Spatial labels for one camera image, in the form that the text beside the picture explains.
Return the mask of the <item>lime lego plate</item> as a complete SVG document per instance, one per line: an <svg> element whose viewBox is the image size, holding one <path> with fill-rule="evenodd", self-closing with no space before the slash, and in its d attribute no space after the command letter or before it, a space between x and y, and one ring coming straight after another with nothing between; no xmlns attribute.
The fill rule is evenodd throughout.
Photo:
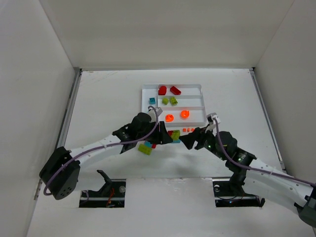
<svg viewBox="0 0 316 237"><path fill-rule="evenodd" d="M178 101L176 100L175 97L170 97L170 103L171 103L172 106L175 106L175 105L178 104Z"/></svg>

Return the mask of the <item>lime small lego brick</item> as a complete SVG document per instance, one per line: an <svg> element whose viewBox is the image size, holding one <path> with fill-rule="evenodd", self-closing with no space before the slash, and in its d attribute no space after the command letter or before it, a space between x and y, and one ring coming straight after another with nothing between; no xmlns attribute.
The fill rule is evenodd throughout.
<svg viewBox="0 0 316 237"><path fill-rule="evenodd" d="M163 98L163 99L162 99L162 103L163 103L163 104L167 105L168 102L169 102L168 98Z"/></svg>

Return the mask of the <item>red rounded lego brick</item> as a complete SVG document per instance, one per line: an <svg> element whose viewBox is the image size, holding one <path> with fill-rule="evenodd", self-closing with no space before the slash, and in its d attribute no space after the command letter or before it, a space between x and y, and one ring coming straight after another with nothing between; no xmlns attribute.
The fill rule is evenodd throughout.
<svg viewBox="0 0 316 237"><path fill-rule="evenodd" d="M167 87L165 85L162 85L158 89L158 95L165 95L167 92Z"/></svg>

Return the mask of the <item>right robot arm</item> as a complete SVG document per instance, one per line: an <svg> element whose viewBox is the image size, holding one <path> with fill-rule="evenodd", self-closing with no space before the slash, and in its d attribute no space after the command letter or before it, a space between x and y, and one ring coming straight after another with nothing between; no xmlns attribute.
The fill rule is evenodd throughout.
<svg viewBox="0 0 316 237"><path fill-rule="evenodd" d="M197 128L180 136L189 150L205 148L225 161L233 175L230 181L246 194L259 196L281 205L307 225L316 226L316 185L290 176L264 163L255 155L237 145L237 140L226 131L216 135L212 131Z"/></svg>

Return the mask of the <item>red long lego brick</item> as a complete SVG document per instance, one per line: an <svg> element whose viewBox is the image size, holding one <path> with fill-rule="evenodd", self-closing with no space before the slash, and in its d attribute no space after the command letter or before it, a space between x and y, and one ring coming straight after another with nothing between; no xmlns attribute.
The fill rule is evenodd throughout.
<svg viewBox="0 0 316 237"><path fill-rule="evenodd" d="M174 95L181 95L181 91L175 86L170 87L170 92Z"/></svg>

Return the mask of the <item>orange round disc piece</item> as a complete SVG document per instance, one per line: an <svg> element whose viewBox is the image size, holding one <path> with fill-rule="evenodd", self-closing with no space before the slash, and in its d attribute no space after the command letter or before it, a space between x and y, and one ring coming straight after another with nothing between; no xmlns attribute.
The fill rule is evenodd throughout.
<svg viewBox="0 0 316 237"><path fill-rule="evenodd" d="M190 116L190 111L188 110L182 110L180 113L180 117L183 119L188 119Z"/></svg>

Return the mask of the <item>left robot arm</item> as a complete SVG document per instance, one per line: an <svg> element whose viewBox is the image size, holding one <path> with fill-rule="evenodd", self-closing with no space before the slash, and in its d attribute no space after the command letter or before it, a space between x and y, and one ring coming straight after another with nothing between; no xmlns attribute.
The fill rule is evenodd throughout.
<svg viewBox="0 0 316 237"><path fill-rule="evenodd" d="M95 143L66 149L61 146L53 151L39 173L45 184L43 194L56 200L67 197L76 189L80 172L107 157L123 154L138 142L164 145L173 142L163 121L147 113L138 113L128 123Z"/></svg>

